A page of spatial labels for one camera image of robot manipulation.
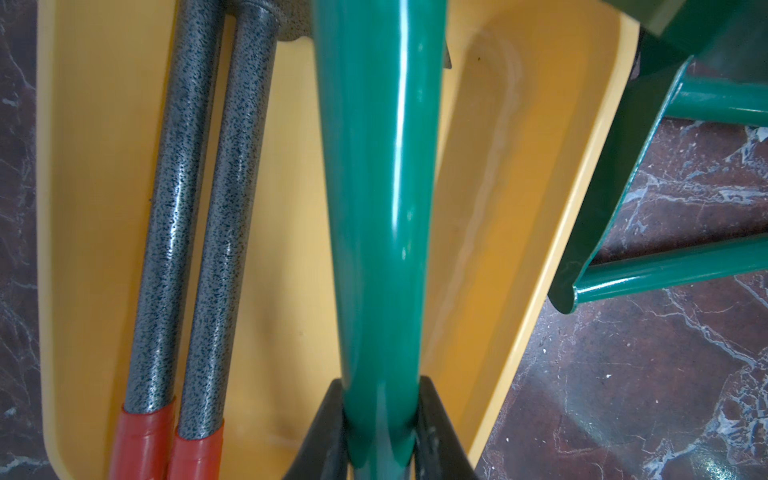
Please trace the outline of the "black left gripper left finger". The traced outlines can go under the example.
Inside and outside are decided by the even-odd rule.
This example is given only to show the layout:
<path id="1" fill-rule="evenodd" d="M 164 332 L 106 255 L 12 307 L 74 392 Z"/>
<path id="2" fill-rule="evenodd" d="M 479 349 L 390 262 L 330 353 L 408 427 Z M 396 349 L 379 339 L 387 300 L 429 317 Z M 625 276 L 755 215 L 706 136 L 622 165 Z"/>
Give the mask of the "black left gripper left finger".
<path id="1" fill-rule="evenodd" d="M 344 480 L 348 452 L 343 409 L 344 389 L 334 379 L 320 404 L 284 480 Z"/>

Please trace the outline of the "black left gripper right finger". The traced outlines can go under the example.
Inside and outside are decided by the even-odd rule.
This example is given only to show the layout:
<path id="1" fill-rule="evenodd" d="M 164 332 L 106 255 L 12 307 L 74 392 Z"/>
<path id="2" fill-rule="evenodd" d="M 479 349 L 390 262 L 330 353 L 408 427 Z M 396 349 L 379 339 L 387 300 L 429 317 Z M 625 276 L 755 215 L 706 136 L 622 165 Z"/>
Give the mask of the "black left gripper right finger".
<path id="1" fill-rule="evenodd" d="M 427 376 L 420 377 L 415 432 L 416 479 L 477 479 L 436 387 Z"/>

